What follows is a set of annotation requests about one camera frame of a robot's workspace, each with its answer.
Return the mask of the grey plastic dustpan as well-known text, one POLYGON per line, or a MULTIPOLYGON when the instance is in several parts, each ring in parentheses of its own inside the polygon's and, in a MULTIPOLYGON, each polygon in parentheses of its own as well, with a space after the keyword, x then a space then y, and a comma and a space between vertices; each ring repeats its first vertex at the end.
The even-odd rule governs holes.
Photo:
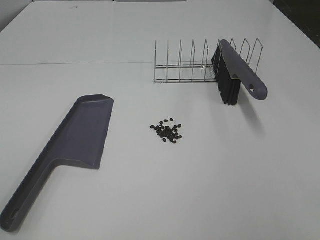
POLYGON ((100 168, 113 106, 114 100, 103 94, 76 100, 3 209, 2 230, 20 228, 55 168, 100 168))

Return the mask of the pile of coffee beans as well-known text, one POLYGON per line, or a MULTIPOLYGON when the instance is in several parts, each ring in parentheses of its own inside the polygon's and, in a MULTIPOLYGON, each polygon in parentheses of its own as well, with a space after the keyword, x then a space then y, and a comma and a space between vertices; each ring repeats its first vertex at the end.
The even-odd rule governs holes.
POLYGON ((176 144, 183 136, 180 134, 180 129, 183 127, 181 123, 175 123, 173 118, 163 119, 157 125, 150 125, 149 128, 166 143, 176 144))

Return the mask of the grey hand brush black bristles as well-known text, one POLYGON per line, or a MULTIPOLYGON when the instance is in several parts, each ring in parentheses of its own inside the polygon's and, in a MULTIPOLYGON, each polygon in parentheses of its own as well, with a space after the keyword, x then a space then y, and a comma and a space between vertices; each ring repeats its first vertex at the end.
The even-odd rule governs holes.
POLYGON ((267 98, 267 86, 227 40, 219 41, 211 62, 224 104, 235 106, 238 103, 241 85, 253 98, 261 101, 267 98))

